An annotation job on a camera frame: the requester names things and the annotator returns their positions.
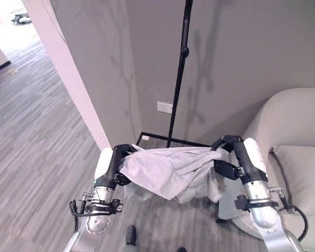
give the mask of person's foot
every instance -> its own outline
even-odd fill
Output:
[[[182,247],[182,248],[179,248],[177,252],[187,252],[187,250],[184,247]]]
[[[131,225],[126,230],[126,245],[134,245],[137,242],[137,229],[135,226]]]

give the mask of gray carpet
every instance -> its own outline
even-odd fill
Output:
[[[61,251],[74,231],[68,202],[91,188],[99,150],[40,41],[10,59],[0,71],[0,252]],[[98,251],[121,251],[130,224],[142,252],[266,251],[232,223],[217,225],[216,211],[205,199],[125,200]]]

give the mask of doorway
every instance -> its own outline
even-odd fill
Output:
[[[0,50],[12,61],[40,38],[21,0],[0,0]]]

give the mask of robotic arm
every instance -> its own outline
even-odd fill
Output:
[[[70,202],[71,214],[75,218],[75,233],[64,252],[92,252],[110,224],[110,215],[122,211],[119,199],[113,199],[117,185],[127,185],[131,181],[119,172],[121,159],[135,152],[129,144],[117,145],[114,149],[105,148],[99,157],[94,174],[94,192],[83,193],[80,211],[77,212],[76,201]],[[81,225],[78,230],[78,218]]]
[[[275,209],[278,203],[271,200],[271,193],[278,192],[285,209],[290,207],[280,187],[268,187],[266,167],[257,142],[251,138],[244,141],[239,136],[226,135],[213,144],[212,149],[216,150],[223,143],[226,143],[223,148],[235,151],[240,167],[224,161],[215,161],[215,171],[232,180],[240,179],[247,192],[247,197],[245,195],[237,197],[236,208],[250,211],[253,225],[263,237],[269,252],[303,252],[299,241],[307,233],[308,221],[302,212],[294,207],[300,211],[305,221],[305,230],[297,239],[285,228],[281,221],[282,216]]]

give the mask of gray cloth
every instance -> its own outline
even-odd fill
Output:
[[[194,197],[208,196],[217,202],[222,196],[218,189],[214,160],[228,160],[223,149],[211,151],[210,147],[180,147],[139,151],[123,159],[121,173],[136,185],[167,200],[175,198],[180,203]],[[134,184],[125,187],[126,195],[150,193]]]

